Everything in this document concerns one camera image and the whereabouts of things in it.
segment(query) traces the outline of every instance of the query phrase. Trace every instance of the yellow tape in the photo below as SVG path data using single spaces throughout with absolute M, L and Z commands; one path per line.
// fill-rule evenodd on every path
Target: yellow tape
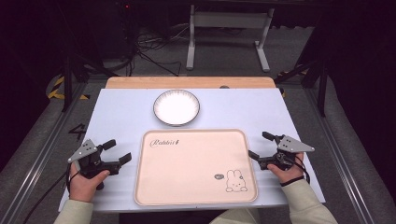
M 282 97 L 285 98 L 286 97 L 286 92 L 283 88 L 279 88 L 280 94 L 282 94 Z
M 57 93 L 59 87 L 61 87 L 62 83 L 64 82 L 64 77 L 61 76 L 56 80 L 55 84 L 52 87 L 52 91 L 49 93 L 48 97 L 50 98 L 56 98 L 56 99 L 61 99 L 64 100 L 64 94 Z M 79 97 L 80 100 L 89 100 L 91 98 L 90 95 L 81 95 Z

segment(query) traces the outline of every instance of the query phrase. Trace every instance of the rabbit illustration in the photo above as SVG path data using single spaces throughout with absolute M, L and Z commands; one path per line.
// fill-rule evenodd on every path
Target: rabbit illustration
M 248 191 L 246 188 L 246 183 L 244 177 L 242 177 L 241 171 L 239 170 L 229 170 L 227 172 L 227 192 L 239 192 Z

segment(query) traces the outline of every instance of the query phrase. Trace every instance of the human hand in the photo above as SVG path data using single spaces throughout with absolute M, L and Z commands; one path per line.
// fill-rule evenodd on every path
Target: human hand
M 296 157 L 297 158 L 295 159 L 295 162 L 302 165 L 304 153 L 303 152 L 296 153 Z M 301 177 L 304 174 L 304 171 L 296 165 L 291 166 L 291 168 L 287 171 L 283 171 L 283 170 L 279 169 L 276 165 L 273 165 L 273 164 L 268 164 L 267 168 L 272 173 L 274 173 L 274 175 L 277 176 L 277 178 L 279 179 L 279 182 L 281 184 L 286 183 L 292 179 Z
M 70 167 L 70 177 L 77 173 L 77 168 L 74 163 Z M 96 192 L 96 187 L 102 183 L 106 177 L 110 175 L 110 172 L 105 170 L 94 176 L 91 179 L 84 177 L 81 174 L 77 174 L 71 179 L 70 182 L 70 195 L 71 200 L 90 203 L 93 195 Z

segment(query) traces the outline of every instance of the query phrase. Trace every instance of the beige placemat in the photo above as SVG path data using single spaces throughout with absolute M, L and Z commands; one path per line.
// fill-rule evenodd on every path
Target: beige placemat
M 247 139 L 240 130 L 144 135 L 134 196 L 138 204 L 242 203 L 256 197 Z

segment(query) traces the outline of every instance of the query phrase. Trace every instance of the metal frame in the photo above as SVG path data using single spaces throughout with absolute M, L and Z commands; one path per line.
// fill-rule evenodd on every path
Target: metal frame
M 233 27 L 262 29 L 262 38 L 260 41 L 255 41 L 255 46 L 262 65 L 262 71 L 269 72 L 270 66 L 265 57 L 263 46 L 273 15 L 273 8 L 270 8 L 268 13 L 196 12 L 194 5 L 191 5 L 190 43 L 186 64 L 187 70 L 192 70 L 194 67 L 195 27 Z
M 312 108 L 316 111 L 315 115 L 318 119 L 318 123 L 320 124 L 321 129 L 326 135 L 326 139 L 328 141 L 330 149 L 329 151 L 332 155 L 332 160 L 334 161 L 335 167 L 337 168 L 338 173 L 343 180 L 346 192 L 349 195 L 350 201 L 352 202 L 352 205 L 356 210 L 356 214 L 358 215 L 359 220 L 361 221 L 361 223 L 375 223 L 366 205 L 366 202 L 361 195 L 358 184 L 356 183 L 353 174 L 350 172 L 347 166 L 344 155 L 340 147 L 338 146 L 334 135 L 332 134 L 329 123 L 325 118 L 321 116 L 321 112 L 316 107 L 316 104 L 318 102 L 316 100 L 314 91 L 311 89 L 305 89 L 305 94 L 307 95 L 308 102 L 310 102 Z
M 73 97 L 71 98 L 78 99 L 78 97 L 83 93 L 85 86 L 85 83 L 78 83 L 76 89 L 73 92 Z M 29 196 L 35 187 L 35 183 L 41 176 L 41 173 L 43 172 L 47 161 L 50 159 L 50 155 L 55 148 L 56 142 L 59 139 L 59 134 L 66 122 L 68 121 L 70 115 L 72 114 L 76 104 L 77 100 L 71 101 L 69 108 L 65 112 L 61 113 L 60 117 L 57 119 L 55 126 L 53 127 L 49 135 L 49 138 L 42 147 L 40 153 L 38 154 L 32 168 L 27 173 L 25 179 L 23 180 L 23 183 L 21 184 L 20 189 L 18 190 L 18 193 L 14 197 L 14 200 L 12 201 L 5 215 L 1 219 L 0 223 L 15 223 L 18 215 L 21 213 L 23 207 L 25 206 L 25 203 L 29 199 Z

